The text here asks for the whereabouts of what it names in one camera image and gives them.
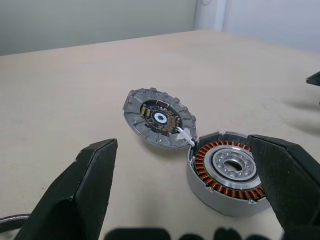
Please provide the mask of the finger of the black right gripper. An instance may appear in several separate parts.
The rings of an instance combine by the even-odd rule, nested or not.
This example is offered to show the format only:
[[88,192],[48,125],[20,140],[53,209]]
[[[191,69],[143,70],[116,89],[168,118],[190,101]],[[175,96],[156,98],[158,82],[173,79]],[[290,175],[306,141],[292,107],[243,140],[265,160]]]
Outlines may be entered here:
[[306,78],[306,83],[320,87],[320,71]]

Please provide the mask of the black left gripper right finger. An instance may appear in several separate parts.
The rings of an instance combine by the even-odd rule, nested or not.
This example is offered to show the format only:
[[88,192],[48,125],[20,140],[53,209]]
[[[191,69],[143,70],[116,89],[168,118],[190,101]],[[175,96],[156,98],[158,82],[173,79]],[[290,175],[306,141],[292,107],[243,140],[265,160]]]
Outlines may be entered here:
[[320,163],[299,144],[249,135],[265,197],[283,228],[281,240],[320,240]]

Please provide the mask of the grey motor cover with circuit board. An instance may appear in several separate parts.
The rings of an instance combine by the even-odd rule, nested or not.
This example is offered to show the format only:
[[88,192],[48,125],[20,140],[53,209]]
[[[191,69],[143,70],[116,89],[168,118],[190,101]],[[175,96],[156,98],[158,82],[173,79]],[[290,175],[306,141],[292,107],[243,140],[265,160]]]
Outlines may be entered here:
[[196,144],[196,117],[178,98],[156,88],[131,90],[123,115],[129,127],[154,146],[178,150]]

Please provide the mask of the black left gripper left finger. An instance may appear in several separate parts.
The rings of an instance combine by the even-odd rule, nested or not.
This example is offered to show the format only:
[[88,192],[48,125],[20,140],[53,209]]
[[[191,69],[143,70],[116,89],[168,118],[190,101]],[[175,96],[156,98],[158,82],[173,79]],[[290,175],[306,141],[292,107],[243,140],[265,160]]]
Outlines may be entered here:
[[83,148],[48,187],[14,240],[98,240],[117,148],[115,138]]

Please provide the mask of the grey motor housing with copper windings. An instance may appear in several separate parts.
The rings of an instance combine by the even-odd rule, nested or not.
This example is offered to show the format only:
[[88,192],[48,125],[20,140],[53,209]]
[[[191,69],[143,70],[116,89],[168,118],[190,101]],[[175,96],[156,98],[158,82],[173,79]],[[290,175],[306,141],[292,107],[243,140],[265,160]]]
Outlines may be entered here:
[[186,177],[191,191],[222,215],[246,218],[271,206],[243,133],[199,137],[188,151]]

